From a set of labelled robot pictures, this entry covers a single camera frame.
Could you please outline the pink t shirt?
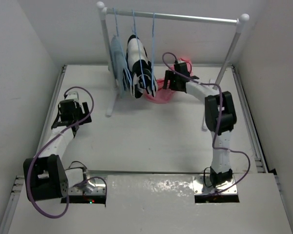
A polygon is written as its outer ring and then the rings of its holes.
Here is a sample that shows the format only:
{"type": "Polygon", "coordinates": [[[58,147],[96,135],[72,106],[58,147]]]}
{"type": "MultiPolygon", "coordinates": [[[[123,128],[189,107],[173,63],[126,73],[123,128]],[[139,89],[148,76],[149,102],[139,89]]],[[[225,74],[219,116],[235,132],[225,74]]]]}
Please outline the pink t shirt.
{"type": "MultiPolygon", "coordinates": [[[[190,59],[180,57],[178,58],[178,62],[187,63],[188,71],[192,75],[192,61],[190,59]]],[[[164,78],[157,79],[158,90],[156,92],[156,96],[153,97],[152,95],[149,95],[146,93],[146,91],[144,91],[144,97],[146,98],[146,100],[156,104],[169,103],[176,92],[170,89],[163,89],[163,85],[164,85],[164,78]]]]}

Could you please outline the blue wire hanger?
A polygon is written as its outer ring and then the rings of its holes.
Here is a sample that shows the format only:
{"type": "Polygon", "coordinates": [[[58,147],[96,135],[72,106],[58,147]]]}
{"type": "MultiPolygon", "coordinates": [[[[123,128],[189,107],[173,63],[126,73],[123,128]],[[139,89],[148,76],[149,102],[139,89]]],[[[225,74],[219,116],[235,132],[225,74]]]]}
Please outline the blue wire hanger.
{"type": "Polygon", "coordinates": [[[151,41],[151,91],[155,90],[154,58],[155,58],[155,13],[152,16],[152,41],[151,41]]]}

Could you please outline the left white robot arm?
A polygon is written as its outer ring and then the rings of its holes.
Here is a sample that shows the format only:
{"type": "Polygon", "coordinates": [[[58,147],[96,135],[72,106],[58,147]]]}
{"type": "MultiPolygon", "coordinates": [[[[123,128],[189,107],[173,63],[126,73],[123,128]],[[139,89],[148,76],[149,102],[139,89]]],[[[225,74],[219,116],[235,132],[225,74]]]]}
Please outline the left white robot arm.
{"type": "Polygon", "coordinates": [[[62,157],[79,127],[92,121],[88,104],[66,99],[58,104],[56,118],[51,125],[50,144],[33,164],[26,192],[29,200],[40,201],[63,198],[68,194],[69,180],[62,164],[62,157]]]}

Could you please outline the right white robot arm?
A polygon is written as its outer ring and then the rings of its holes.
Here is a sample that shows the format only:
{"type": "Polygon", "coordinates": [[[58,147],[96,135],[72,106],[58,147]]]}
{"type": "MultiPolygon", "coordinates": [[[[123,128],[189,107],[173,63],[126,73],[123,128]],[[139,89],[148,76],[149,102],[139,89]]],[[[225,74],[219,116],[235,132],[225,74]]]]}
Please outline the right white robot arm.
{"type": "Polygon", "coordinates": [[[200,83],[191,76],[186,62],[175,61],[173,68],[165,73],[163,89],[189,94],[205,106],[205,124],[212,136],[213,156],[209,168],[211,187],[216,187],[232,179],[230,165],[230,136],[237,122],[236,112],[230,92],[212,89],[212,83],[200,83]]]}

